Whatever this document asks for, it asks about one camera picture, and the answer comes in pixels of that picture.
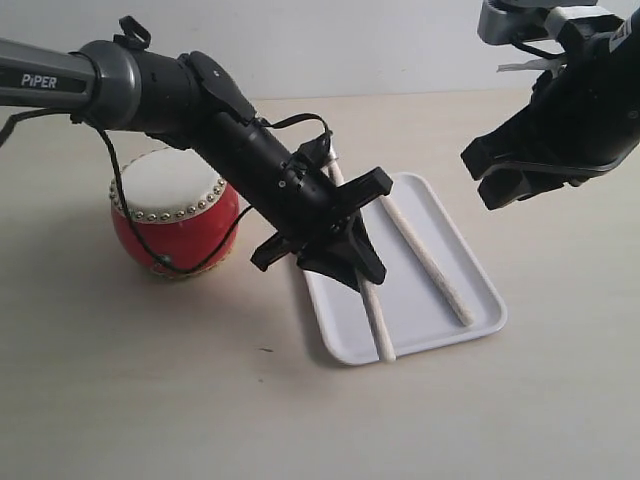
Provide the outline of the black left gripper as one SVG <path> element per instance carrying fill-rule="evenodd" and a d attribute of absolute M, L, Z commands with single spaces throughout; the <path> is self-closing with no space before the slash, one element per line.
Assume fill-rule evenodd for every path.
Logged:
<path fill-rule="evenodd" d="M 386 267 L 370 240 L 361 209 L 390 192 L 391 178 L 379 167 L 344 180 L 334 146 L 318 162 L 298 151 L 276 196 L 278 232 L 255 250 L 252 263 L 264 271 L 293 253 L 300 269 L 353 291 L 360 291 L 356 272 L 382 285 Z"/>

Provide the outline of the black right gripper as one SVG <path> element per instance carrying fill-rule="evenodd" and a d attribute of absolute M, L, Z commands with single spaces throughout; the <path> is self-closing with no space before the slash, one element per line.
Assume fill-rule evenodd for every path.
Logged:
<path fill-rule="evenodd" d="M 564 65 L 460 157 L 489 210 L 616 168 L 639 144 L 639 22 L 549 20 Z"/>

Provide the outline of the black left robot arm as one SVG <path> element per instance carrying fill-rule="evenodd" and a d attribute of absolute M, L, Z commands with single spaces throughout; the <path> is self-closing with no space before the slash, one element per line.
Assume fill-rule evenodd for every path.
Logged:
<path fill-rule="evenodd" d="M 361 209 L 390 193 L 388 174 L 376 168 L 334 183 L 325 173 L 330 130 L 288 150 L 275 124 L 202 52 L 171 58 L 125 35 L 69 53 L 3 40 L 1 102 L 17 108 L 3 137 L 21 121 L 66 114 L 102 136 L 141 132 L 197 153 L 274 227 L 251 258 L 260 270 L 294 255 L 299 268 L 351 288 L 385 280 Z"/>

